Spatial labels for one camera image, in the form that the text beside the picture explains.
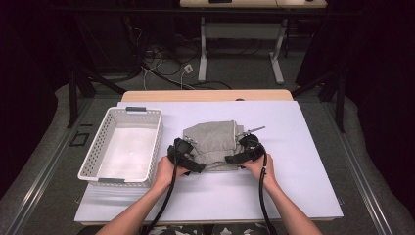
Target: white tabletop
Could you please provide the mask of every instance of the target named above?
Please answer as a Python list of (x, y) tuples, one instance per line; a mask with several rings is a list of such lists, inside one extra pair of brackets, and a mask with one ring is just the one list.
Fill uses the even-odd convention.
[[(118, 106), (144, 106), (162, 110), (163, 134), (158, 158), (165, 156), (174, 138), (182, 137), (184, 128), (200, 122), (233, 119), (245, 129), (265, 125), (255, 134), (273, 156), (277, 180), (289, 197), (313, 219), (343, 216), (296, 101), (121, 102)], [(258, 183), (245, 169), (182, 176), (176, 182), (160, 222), (263, 220), (257, 188)], [(145, 188), (89, 185), (74, 220), (84, 223), (110, 221), (146, 191)], [(264, 200), (269, 217), (280, 218), (266, 193)], [(146, 221), (154, 219), (162, 201), (163, 198)]]
[(212, 3), (208, 0), (180, 0), (181, 7), (189, 8), (325, 8), (325, 0), (232, 0), (232, 3)]

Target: basket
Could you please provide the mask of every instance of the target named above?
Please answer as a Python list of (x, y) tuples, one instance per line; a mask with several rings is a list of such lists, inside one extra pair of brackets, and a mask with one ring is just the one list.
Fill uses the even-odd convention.
[(109, 108), (78, 178), (93, 185), (150, 187), (161, 131), (160, 110)]

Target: table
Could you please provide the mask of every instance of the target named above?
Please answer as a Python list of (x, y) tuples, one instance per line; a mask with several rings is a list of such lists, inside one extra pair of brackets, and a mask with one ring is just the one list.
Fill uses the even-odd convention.
[[(146, 106), (162, 109), (161, 150), (171, 144), (184, 126), (204, 119), (234, 118), (246, 129), (267, 122), (258, 137), (274, 156), (277, 178), (286, 193), (312, 219), (342, 217), (336, 195), (321, 164), (314, 143), (300, 112), (286, 90), (218, 91), (130, 91), (119, 107)], [(250, 116), (249, 111), (263, 114)], [(293, 146), (300, 142), (301, 148)], [(165, 155), (159, 151), (158, 158)], [(75, 221), (102, 224), (110, 221), (143, 195), (145, 188), (109, 188), (88, 185)], [(146, 218), (151, 222), (163, 198)], [(264, 195), (271, 219), (279, 219), (269, 196)], [(257, 194), (257, 182), (246, 170), (192, 173), (180, 177), (175, 185), (160, 224), (212, 224), (263, 221)]]
[[(269, 9), (292, 9), (292, 8), (325, 8), (325, 0), (233, 0), (232, 3), (210, 4), (208, 0), (180, 0), (181, 7), (187, 8), (269, 8)], [(207, 23), (205, 18), (201, 19), (201, 61), (199, 65), (200, 82), (206, 81), (208, 66), (207, 38), (238, 38), (238, 39), (275, 39), (275, 48), (269, 53), (272, 69), (277, 84), (284, 84), (283, 74), (278, 63), (286, 29), (282, 23)]]

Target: gray cloth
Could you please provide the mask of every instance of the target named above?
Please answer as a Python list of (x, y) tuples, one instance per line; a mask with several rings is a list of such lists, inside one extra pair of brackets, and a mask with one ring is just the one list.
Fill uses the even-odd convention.
[(225, 156), (232, 156), (242, 151), (235, 137), (243, 132), (244, 127), (235, 120), (199, 123), (183, 130), (183, 139), (191, 139), (195, 149), (191, 152), (194, 161), (206, 164), (205, 170), (236, 170), (237, 165), (230, 165)]

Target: person's right hand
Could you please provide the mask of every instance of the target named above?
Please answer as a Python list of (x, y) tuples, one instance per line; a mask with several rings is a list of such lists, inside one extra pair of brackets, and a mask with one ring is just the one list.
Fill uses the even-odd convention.
[[(259, 181), (260, 173), (263, 167), (263, 158), (264, 156), (261, 156), (255, 162), (247, 161), (241, 164), (241, 166), (250, 170), (251, 173), (253, 174), (253, 177), (258, 181)], [(265, 177), (264, 177), (263, 183), (265, 186), (268, 184), (277, 183), (277, 180), (275, 179), (275, 173), (274, 173), (274, 162), (272, 160), (271, 155), (269, 154), (267, 154), (266, 171), (265, 171)]]

